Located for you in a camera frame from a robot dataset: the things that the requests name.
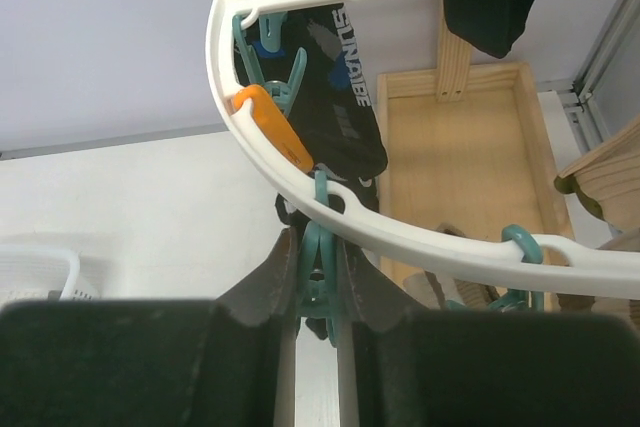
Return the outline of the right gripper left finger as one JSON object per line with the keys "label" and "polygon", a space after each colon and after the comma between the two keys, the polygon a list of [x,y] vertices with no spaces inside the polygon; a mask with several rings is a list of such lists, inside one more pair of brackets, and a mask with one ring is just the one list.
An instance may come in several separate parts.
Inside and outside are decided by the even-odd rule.
{"label": "right gripper left finger", "polygon": [[23,301],[1,313],[5,426],[290,426],[295,234],[217,299]]}

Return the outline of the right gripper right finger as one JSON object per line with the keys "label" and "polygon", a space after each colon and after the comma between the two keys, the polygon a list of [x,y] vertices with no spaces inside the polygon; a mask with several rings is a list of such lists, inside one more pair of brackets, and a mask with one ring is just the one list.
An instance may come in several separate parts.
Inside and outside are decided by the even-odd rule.
{"label": "right gripper right finger", "polygon": [[635,426],[639,337],[604,315],[430,310],[338,241],[344,426]]}

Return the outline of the black sock plain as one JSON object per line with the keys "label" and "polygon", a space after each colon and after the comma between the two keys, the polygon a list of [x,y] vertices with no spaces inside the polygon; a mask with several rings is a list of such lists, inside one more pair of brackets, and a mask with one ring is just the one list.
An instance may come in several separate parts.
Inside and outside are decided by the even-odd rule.
{"label": "black sock plain", "polygon": [[308,54],[302,86],[286,118],[316,165],[347,179],[374,180],[388,158],[345,4],[289,11],[277,32],[279,48],[303,47]]}

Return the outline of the black sock white stripes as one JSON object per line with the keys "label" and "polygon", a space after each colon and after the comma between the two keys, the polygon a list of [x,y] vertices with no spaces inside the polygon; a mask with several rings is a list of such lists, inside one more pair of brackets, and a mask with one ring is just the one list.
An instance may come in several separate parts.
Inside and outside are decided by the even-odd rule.
{"label": "black sock white stripes", "polygon": [[[353,192],[358,198],[360,204],[374,212],[379,210],[379,194],[376,181],[369,178],[364,179],[360,176],[354,179],[340,177],[328,166],[321,164],[315,167],[309,174],[314,184],[314,202],[327,209],[342,213],[346,209],[345,200],[342,196],[334,194],[329,190],[329,184],[338,183],[344,188]],[[336,249],[338,236],[330,228],[323,225],[311,214],[309,209],[302,204],[288,198],[288,196],[279,193],[274,203],[276,213],[280,222],[289,228],[297,242],[297,254],[302,244],[302,236],[304,234],[307,223],[312,220],[322,227],[328,229],[336,236]],[[326,321],[324,319],[311,319],[300,317],[305,321],[306,327],[320,340],[328,340]]]}

